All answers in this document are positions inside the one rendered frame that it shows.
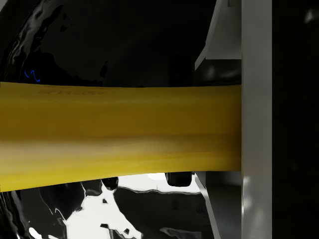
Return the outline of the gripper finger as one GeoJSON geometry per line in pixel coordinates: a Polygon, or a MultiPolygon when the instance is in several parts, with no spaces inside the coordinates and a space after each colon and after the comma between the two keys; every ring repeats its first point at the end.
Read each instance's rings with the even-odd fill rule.
{"type": "Polygon", "coordinates": [[[214,239],[241,239],[241,172],[197,171],[214,239]]]}
{"type": "Polygon", "coordinates": [[[241,0],[216,0],[205,46],[195,61],[196,86],[241,84],[241,11],[241,0]]]}

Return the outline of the banana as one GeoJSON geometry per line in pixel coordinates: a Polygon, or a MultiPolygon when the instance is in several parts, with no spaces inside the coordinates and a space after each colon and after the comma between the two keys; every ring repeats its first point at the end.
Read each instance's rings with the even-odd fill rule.
{"type": "Polygon", "coordinates": [[[0,192],[241,170],[241,87],[0,85],[0,192]]]}

